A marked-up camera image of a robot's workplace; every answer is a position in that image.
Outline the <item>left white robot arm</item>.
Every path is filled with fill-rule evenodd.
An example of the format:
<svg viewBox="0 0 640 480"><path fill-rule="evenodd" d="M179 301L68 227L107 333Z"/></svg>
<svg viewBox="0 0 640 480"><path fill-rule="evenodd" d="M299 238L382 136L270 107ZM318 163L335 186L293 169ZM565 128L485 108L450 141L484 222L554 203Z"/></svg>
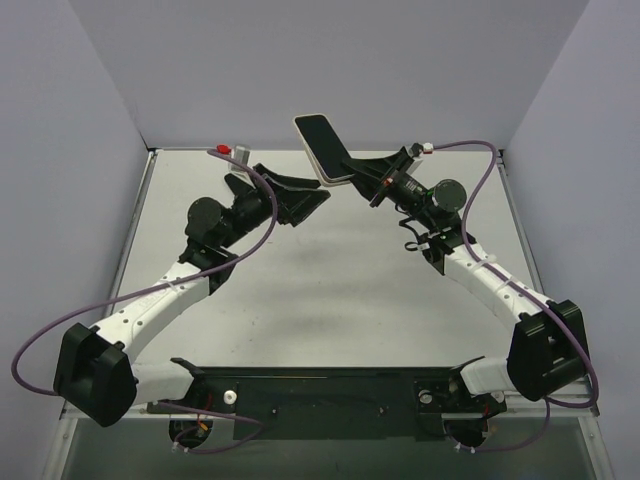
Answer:
<svg viewBox="0 0 640 480"><path fill-rule="evenodd" d="M130 407L172 400L181 410L200 408L204 384L170 360L143 365L145 347L191 306L216 292L239 258L230 247L263 223L295 227L329 199L319 181L276 174L261 164L245 182L224 178L230 206L210 197L187 212L186 248L151 289L90 327L77 323L63 335L53 388L102 427L118 422Z"/></svg>

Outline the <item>black phone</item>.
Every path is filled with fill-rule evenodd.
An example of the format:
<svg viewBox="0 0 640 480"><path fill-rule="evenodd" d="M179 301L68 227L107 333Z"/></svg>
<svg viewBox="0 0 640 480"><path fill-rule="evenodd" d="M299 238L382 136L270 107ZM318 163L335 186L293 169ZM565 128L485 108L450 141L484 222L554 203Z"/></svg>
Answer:
<svg viewBox="0 0 640 480"><path fill-rule="evenodd" d="M293 124L319 181L325 186L348 183L351 174L343 161L350 155L328 117L319 113L299 115Z"/></svg>

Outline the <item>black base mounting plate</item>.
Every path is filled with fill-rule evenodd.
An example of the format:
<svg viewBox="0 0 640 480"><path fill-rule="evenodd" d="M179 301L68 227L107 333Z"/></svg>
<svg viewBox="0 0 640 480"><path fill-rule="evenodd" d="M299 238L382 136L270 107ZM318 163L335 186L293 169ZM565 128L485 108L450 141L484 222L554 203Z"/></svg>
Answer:
<svg viewBox="0 0 640 480"><path fill-rule="evenodd" d="M436 441L459 434L480 445L506 402L471 395L456 367L191 367L177 406L243 417L241 439Z"/></svg>

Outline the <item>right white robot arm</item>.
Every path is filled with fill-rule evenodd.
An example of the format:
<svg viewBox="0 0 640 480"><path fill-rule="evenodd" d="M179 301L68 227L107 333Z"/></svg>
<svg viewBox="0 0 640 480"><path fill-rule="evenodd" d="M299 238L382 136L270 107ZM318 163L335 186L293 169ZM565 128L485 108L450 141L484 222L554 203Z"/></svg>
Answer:
<svg viewBox="0 0 640 480"><path fill-rule="evenodd" d="M512 331L506 358L481 358L460 368L446 386L449 402L468 409L482 395L504 391L530 401L549 400L583 377L589 378L597 394L579 307L571 301L555 302L518 281L467 232L474 193L453 179L427 188L411 175L415 159L433 149L430 144L415 144L383 158L347 156L342 165L370 206L388 199L407 221L422 225L426 231L417 236L416 250Z"/></svg>

